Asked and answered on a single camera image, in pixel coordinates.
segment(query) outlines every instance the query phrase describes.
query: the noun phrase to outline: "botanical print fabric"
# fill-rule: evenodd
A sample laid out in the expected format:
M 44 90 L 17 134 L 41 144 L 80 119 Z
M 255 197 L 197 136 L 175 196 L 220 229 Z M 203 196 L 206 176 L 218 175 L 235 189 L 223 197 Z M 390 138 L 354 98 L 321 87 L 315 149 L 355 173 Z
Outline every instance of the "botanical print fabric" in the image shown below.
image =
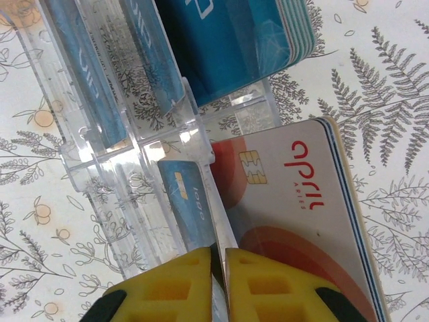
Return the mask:
M 336 119 L 392 320 L 429 321 L 427 0 L 307 2 L 318 42 L 311 58 L 271 77 L 280 115 L 285 124 Z M 0 10 L 40 23 L 32 0 L 0 0 Z M 142 126 L 169 123 L 145 107 L 135 75 L 122 79 Z M 53 115 L 1 16 L 0 98 L 2 318 L 78 321 L 121 275 L 90 203 L 66 176 Z M 229 120 L 219 127 L 237 131 Z

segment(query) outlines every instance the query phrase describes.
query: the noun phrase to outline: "floral pattern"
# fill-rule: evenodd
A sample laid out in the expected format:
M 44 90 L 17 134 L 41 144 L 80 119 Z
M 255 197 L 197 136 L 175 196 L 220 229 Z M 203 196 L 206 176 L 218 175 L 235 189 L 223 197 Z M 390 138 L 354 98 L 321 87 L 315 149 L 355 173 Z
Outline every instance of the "floral pattern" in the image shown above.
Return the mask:
M 270 78 L 284 124 L 329 115 L 339 124 L 392 321 L 429 317 L 429 19 L 425 0 L 307 0 L 316 49 Z M 114 240 L 131 230 L 99 219 L 76 193 L 60 161 L 61 135 L 38 87 L 15 28 L 32 28 L 32 0 L 0 0 L 0 314 L 8 321 L 78 321 L 103 291 L 122 279 L 122 266 L 145 269 L 137 250 L 114 256 Z M 43 31 L 40 37 L 46 37 Z M 105 35 L 109 45 L 109 35 Z M 37 48 L 30 56 L 40 59 Z M 161 117 L 144 70 L 122 70 L 111 52 L 140 127 L 173 126 Z M 220 100 L 202 112 L 225 108 Z M 59 102 L 52 102 L 61 109 Z M 237 135 L 234 118 L 219 130 Z M 173 152 L 174 145 L 163 142 Z M 113 194 L 93 177 L 100 205 Z M 136 173 L 132 199 L 154 192 Z

